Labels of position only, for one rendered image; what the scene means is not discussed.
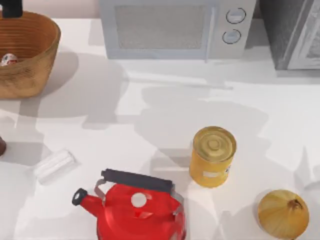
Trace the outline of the yellow onion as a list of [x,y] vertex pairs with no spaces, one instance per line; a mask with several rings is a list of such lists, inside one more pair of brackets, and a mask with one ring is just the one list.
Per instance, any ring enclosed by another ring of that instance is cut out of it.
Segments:
[[305,201],[286,189],[268,192],[258,203],[257,218],[265,232],[274,238],[295,240],[302,235],[310,221]]

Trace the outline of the black rounded block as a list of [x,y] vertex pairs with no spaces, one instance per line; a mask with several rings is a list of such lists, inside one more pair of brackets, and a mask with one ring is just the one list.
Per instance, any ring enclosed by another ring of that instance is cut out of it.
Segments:
[[0,0],[3,18],[20,18],[23,15],[23,0]]

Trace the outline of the clear glass cup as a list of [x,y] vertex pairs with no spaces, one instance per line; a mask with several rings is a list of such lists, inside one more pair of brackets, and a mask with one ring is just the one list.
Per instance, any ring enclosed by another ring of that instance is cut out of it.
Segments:
[[67,149],[55,151],[42,159],[31,170],[35,180],[48,186],[79,166],[77,159]]

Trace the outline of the red and white can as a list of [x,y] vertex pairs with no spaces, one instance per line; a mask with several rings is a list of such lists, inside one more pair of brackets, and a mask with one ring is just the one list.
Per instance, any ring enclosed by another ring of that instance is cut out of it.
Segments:
[[6,53],[2,56],[0,66],[7,66],[18,62],[18,57],[13,53]]

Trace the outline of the pale microwave oven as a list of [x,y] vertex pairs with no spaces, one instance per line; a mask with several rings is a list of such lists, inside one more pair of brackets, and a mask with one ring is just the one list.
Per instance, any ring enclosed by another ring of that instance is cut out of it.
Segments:
[[[205,60],[211,9],[215,9],[209,60],[237,59],[244,52],[256,0],[99,0],[107,57],[110,59]],[[244,21],[226,14],[243,8]],[[235,44],[222,35],[241,32]]]

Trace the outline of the grey cabinet door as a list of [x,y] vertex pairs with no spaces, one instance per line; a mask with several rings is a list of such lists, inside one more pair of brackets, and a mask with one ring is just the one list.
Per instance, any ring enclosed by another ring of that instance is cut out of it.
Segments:
[[299,20],[290,70],[320,70],[320,0],[307,0]]

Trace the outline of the grey cabinet with dark inside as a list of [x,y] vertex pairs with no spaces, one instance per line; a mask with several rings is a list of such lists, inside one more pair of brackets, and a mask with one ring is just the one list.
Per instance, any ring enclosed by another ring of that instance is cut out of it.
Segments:
[[307,0],[259,0],[260,13],[267,33],[274,66],[289,69],[297,38],[298,25]]

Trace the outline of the yellow can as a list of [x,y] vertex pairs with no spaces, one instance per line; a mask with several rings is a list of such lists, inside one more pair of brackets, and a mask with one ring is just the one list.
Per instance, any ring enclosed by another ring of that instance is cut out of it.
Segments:
[[190,177],[205,188],[222,185],[229,176],[236,150],[236,139],[228,130],[219,126],[200,129],[192,140]]

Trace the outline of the round wooden basket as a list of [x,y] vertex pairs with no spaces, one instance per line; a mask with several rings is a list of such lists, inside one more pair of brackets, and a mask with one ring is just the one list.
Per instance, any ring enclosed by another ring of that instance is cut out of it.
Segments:
[[24,11],[4,18],[0,10],[0,61],[5,54],[17,63],[0,66],[0,99],[29,98],[45,88],[57,55],[61,30],[51,18]]

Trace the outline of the microwave knob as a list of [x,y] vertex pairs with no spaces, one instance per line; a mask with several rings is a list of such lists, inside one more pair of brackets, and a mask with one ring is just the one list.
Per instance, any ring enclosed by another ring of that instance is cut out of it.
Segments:
[[239,24],[241,22],[244,21],[244,19],[246,18],[246,11],[243,8],[234,8],[234,9],[230,9],[227,13],[226,13],[226,20],[228,23],[230,24]]
[[229,31],[225,31],[222,35],[222,41],[225,44],[232,45],[236,44],[242,37],[242,34],[237,29],[232,29]]

